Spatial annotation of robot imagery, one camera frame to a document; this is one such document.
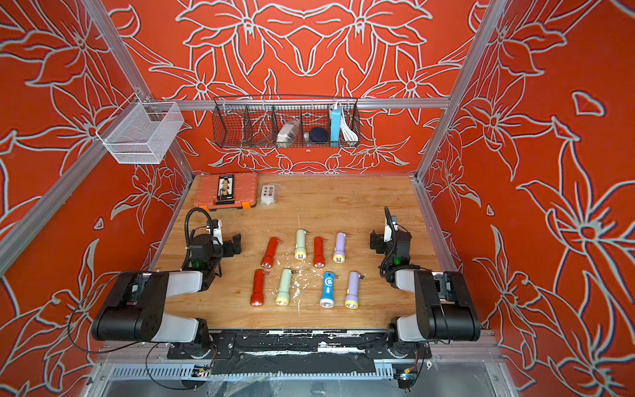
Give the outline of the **clear plastic wall bin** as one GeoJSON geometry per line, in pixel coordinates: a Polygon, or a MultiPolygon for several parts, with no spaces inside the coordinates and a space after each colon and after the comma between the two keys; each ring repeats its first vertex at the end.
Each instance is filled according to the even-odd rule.
{"type": "Polygon", "coordinates": [[[177,103],[129,104],[99,140],[114,160],[124,165],[158,165],[184,124],[177,103]]]}

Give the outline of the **cream flashlight back row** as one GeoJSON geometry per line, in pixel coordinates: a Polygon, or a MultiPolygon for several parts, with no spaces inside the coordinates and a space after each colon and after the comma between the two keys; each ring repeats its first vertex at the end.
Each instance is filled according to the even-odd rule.
{"type": "Polygon", "coordinates": [[[296,233],[294,257],[296,260],[304,261],[308,254],[306,248],[306,236],[307,232],[304,229],[299,229],[296,233]]]}

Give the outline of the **white button box in bag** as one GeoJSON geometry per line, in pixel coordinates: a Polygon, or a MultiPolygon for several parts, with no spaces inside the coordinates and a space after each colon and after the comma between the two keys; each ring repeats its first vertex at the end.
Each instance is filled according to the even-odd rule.
{"type": "Polygon", "coordinates": [[[278,184],[263,185],[261,189],[261,205],[270,206],[277,202],[278,184]]]}

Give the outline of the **purple flashlight row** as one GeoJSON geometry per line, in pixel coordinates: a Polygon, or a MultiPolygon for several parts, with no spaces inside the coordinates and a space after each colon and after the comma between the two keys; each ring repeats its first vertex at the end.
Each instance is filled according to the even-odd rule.
{"type": "Polygon", "coordinates": [[[332,256],[335,263],[344,263],[346,260],[346,238],[347,235],[345,233],[337,233],[335,249],[332,256]]]}
{"type": "Polygon", "coordinates": [[[345,297],[345,306],[348,309],[359,308],[359,283],[362,278],[357,271],[351,271],[347,283],[347,296],[345,297]]]}

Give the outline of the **dark blue round item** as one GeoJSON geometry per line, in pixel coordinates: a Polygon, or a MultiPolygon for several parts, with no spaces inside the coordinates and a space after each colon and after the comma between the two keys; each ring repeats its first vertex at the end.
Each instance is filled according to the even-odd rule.
{"type": "Polygon", "coordinates": [[[309,131],[309,143],[311,145],[328,144],[329,139],[330,139],[330,133],[322,127],[313,127],[309,131]]]}

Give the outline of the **purple flashlight back row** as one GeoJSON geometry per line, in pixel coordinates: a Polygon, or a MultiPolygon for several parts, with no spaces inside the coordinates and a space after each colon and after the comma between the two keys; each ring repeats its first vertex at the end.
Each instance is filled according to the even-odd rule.
{"type": "Polygon", "coordinates": [[[344,263],[346,260],[346,238],[347,235],[345,233],[337,233],[335,249],[332,256],[335,263],[344,263]]]}

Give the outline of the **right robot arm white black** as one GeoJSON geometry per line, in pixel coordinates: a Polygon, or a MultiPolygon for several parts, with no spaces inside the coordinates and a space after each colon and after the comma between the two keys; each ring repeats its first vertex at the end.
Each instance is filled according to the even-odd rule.
{"type": "Polygon", "coordinates": [[[413,237],[384,208],[385,231],[370,234],[370,249],[384,258],[378,266],[382,279],[415,298],[415,313],[397,317],[388,326],[387,342],[475,342],[481,323],[463,274],[432,271],[412,263],[413,237]]]}

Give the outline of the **red flashlight front row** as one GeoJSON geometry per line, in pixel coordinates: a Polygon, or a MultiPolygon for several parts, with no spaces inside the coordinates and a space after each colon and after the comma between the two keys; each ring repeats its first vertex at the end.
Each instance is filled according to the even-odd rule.
{"type": "Polygon", "coordinates": [[[256,270],[254,273],[252,292],[250,305],[252,307],[260,307],[263,306],[265,297],[264,297],[264,283],[267,275],[267,271],[263,269],[256,270]]]}

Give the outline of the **red flashlight back row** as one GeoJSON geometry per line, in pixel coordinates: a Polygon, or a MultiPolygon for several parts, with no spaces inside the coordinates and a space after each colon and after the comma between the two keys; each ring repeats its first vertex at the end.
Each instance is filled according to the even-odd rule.
{"type": "Polygon", "coordinates": [[[279,238],[272,237],[269,239],[266,252],[261,260],[261,267],[264,269],[271,269],[274,264],[275,254],[277,246],[279,245],[279,238]]]}
{"type": "Polygon", "coordinates": [[[324,239],[322,237],[314,238],[314,267],[321,269],[326,266],[324,256],[324,239]]]}

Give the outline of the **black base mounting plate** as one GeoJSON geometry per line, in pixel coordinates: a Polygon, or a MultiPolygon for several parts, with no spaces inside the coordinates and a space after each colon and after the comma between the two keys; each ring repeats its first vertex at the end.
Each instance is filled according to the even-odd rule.
{"type": "Polygon", "coordinates": [[[216,329],[207,352],[169,345],[167,358],[209,364],[213,375],[343,375],[393,378],[432,357],[428,342],[386,329],[216,329]]]}

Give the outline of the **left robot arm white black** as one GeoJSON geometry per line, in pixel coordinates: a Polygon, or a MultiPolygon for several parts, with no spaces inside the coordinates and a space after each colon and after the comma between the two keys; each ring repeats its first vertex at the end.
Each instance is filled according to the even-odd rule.
{"type": "Polygon", "coordinates": [[[241,254],[241,234],[223,239],[222,222],[202,208],[185,218],[186,256],[178,271],[127,271],[115,280],[91,333],[98,341],[170,342],[209,349],[204,319],[165,312],[167,299],[197,294],[223,276],[221,262],[241,254]]]}

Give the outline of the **black card on case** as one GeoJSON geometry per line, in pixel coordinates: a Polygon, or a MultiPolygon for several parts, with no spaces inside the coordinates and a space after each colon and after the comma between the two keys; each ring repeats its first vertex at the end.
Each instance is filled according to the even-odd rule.
{"type": "Polygon", "coordinates": [[[234,175],[221,175],[218,178],[217,205],[234,204],[234,175]]]}

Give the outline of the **red flashlight row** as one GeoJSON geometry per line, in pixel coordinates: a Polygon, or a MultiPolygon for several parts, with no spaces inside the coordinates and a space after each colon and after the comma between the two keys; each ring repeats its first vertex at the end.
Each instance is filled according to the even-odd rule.
{"type": "Polygon", "coordinates": [[[260,307],[263,306],[265,297],[264,297],[264,283],[267,275],[267,271],[263,269],[256,270],[254,273],[252,292],[250,305],[252,307],[260,307]]]}
{"type": "Polygon", "coordinates": [[[314,267],[321,269],[326,266],[324,256],[324,239],[322,237],[314,238],[314,267]]]}
{"type": "Polygon", "coordinates": [[[275,254],[277,246],[279,245],[279,238],[272,237],[269,239],[266,252],[261,260],[261,267],[264,269],[271,269],[274,264],[275,254]]]}

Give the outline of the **green flashlight front row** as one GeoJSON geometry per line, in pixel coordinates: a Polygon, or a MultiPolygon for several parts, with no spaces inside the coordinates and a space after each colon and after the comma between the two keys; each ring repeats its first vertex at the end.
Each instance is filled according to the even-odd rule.
{"type": "Polygon", "coordinates": [[[281,272],[279,279],[279,289],[275,298],[275,303],[279,306],[289,305],[290,302],[290,286],[293,277],[293,271],[289,268],[284,268],[281,272]]]}

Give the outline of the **light blue box in basket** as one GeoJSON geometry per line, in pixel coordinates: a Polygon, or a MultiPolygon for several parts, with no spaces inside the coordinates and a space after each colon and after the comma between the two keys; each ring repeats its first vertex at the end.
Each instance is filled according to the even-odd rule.
{"type": "Polygon", "coordinates": [[[338,103],[335,103],[334,105],[332,105],[332,107],[330,107],[330,114],[330,145],[331,147],[339,147],[342,123],[342,109],[338,103]]]}

